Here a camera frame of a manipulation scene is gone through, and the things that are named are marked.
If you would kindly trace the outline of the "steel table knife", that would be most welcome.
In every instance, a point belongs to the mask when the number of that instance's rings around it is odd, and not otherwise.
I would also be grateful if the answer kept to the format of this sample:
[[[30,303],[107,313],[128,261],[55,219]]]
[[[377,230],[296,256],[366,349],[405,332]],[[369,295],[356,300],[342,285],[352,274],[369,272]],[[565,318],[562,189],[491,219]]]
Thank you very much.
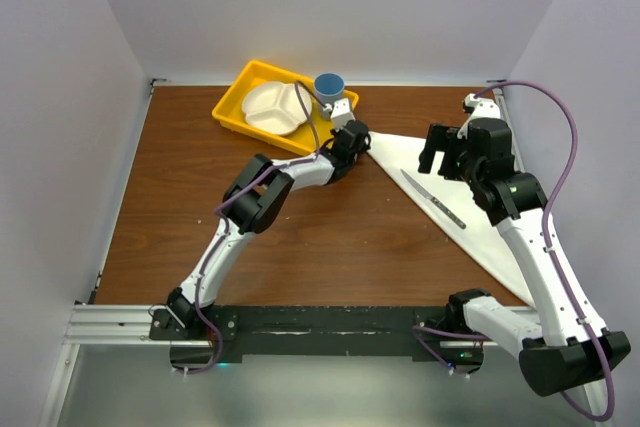
[[[437,197],[427,191],[417,180],[415,180],[408,172],[404,169],[400,170],[403,177],[408,181],[408,183],[414,188],[416,192],[418,192],[422,197],[426,200],[430,201],[438,210],[440,210],[447,218],[449,218],[457,227],[460,229],[465,229],[466,224],[456,215],[454,214],[446,205],[444,205]]]

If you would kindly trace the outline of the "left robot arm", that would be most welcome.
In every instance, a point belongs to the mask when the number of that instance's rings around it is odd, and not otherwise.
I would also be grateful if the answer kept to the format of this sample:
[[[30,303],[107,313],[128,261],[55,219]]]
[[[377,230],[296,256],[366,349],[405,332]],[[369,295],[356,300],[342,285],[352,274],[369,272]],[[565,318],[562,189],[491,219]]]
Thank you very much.
[[[274,160],[257,154],[235,178],[214,210],[219,223],[211,242],[166,301],[171,325],[183,338],[196,339],[205,332],[204,309],[214,304],[242,250],[274,223],[288,195],[342,179],[370,148],[369,128],[359,120],[348,121],[332,134],[307,156]]]

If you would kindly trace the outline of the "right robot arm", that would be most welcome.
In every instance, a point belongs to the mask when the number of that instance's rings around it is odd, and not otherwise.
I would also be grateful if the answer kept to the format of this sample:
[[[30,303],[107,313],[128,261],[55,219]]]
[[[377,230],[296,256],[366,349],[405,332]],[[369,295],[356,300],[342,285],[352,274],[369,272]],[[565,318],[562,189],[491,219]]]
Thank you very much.
[[[433,124],[418,171],[429,173],[442,153],[439,175],[470,188],[516,259],[539,321],[471,289],[450,296],[446,329],[459,340],[483,335],[500,345],[541,397],[610,380],[630,342],[624,332],[610,330],[586,298],[552,232],[546,195],[534,175],[516,169],[511,143],[511,129],[501,119],[475,118],[464,128]]]

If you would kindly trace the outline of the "blue plastic cup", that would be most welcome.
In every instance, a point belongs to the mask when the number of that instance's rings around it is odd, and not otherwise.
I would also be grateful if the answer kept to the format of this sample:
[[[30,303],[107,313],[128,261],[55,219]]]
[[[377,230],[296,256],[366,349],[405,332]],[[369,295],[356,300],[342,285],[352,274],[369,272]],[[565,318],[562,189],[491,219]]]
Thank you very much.
[[[314,97],[322,119],[330,119],[334,103],[344,97],[344,88],[343,78],[335,73],[322,73],[314,79]]]

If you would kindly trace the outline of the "white divided plate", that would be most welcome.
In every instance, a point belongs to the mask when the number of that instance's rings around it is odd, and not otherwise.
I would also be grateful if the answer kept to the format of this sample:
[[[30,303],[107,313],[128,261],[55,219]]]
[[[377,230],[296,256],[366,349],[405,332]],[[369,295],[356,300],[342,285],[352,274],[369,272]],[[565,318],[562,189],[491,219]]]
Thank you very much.
[[[293,83],[271,81],[252,89],[241,109],[251,127],[276,136],[287,136],[305,124],[312,113],[311,96],[300,90],[299,100]]]

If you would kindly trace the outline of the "yellow plastic tray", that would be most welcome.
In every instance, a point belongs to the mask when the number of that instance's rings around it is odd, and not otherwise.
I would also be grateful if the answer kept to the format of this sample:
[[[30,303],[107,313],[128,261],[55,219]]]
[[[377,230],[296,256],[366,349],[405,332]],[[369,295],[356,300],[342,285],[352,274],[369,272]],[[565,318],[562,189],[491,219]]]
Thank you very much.
[[[312,79],[251,60],[212,110],[221,126],[299,155],[331,138],[332,123],[318,113],[310,94],[294,82]]]

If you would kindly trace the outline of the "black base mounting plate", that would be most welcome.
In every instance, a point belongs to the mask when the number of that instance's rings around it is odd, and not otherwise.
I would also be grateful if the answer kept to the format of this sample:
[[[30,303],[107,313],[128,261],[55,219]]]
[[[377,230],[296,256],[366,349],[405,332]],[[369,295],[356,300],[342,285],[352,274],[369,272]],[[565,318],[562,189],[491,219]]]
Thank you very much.
[[[435,355],[466,372],[483,363],[480,341],[446,339],[416,326],[444,328],[442,307],[384,306],[211,306],[204,310],[222,344],[200,319],[188,328],[168,308],[153,306],[149,337],[170,343],[175,368],[240,363],[248,356],[409,357],[428,362]]]

